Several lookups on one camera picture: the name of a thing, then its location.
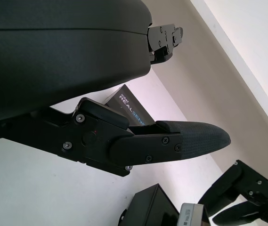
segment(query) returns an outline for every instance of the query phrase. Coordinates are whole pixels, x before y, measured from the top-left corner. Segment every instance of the black box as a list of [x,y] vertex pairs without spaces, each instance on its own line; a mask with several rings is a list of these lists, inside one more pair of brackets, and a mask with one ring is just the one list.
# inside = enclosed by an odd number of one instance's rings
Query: black box
[[135,194],[119,226],[176,226],[179,212],[159,184]]
[[147,113],[141,103],[135,98],[126,85],[109,97],[106,106],[120,112],[130,121],[130,126],[144,126],[154,124],[154,120]]

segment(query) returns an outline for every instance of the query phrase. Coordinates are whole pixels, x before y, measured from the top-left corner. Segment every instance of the textured rubber pad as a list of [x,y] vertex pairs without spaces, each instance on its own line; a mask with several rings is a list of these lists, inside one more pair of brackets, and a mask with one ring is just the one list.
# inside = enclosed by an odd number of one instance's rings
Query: textured rubber pad
[[157,121],[156,124],[170,133],[181,133],[182,159],[215,152],[231,143],[225,130],[211,124],[190,121]]

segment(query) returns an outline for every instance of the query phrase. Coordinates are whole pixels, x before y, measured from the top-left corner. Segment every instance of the white label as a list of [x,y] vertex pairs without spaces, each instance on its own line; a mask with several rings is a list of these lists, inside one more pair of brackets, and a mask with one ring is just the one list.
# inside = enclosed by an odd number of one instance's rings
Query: white label
[[182,204],[180,216],[177,226],[190,226],[192,213],[194,212],[194,204],[184,203]]

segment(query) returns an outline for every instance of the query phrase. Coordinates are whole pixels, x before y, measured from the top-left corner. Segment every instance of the white floor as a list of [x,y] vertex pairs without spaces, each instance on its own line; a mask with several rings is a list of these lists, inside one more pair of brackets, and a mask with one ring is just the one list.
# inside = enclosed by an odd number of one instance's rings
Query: white floor
[[[152,70],[126,84],[155,120],[186,120]],[[86,96],[103,102],[117,89]],[[79,99],[55,108],[71,112]],[[221,174],[206,155],[135,166],[122,178],[0,139],[0,226],[116,226],[133,195],[142,189],[160,183],[180,209],[183,202],[198,202]]]

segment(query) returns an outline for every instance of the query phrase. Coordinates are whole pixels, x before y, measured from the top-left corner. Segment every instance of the screw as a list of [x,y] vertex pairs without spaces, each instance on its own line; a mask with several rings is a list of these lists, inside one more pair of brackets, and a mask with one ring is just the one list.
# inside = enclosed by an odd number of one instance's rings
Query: screw
[[146,163],[150,163],[152,160],[153,160],[153,158],[152,158],[151,155],[148,155],[148,156],[145,158],[145,162],[146,162]]
[[78,114],[78,115],[76,116],[76,121],[77,121],[78,123],[81,123],[81,122],[85,121],[85,116],[84,116],[83,114]]
[[177,144],[176,146],[175,146],[175,151],[176,152],[179,152],[181,150],[181,144]]
[[126,171],[130,171],[132,168],[133,168],[133,166],[126,166],[126,167],[125,167],[125,170],[126,170]]
[[162,143],[163,143],[164,145],[168,144],[169,141],[170,141],[170,140],[169,140],[168,137],[164,137],[164,138],[162,139]]
[[69,150],[71,148],[72,148],[72,143],[71,142],[64,142],[63,149]]

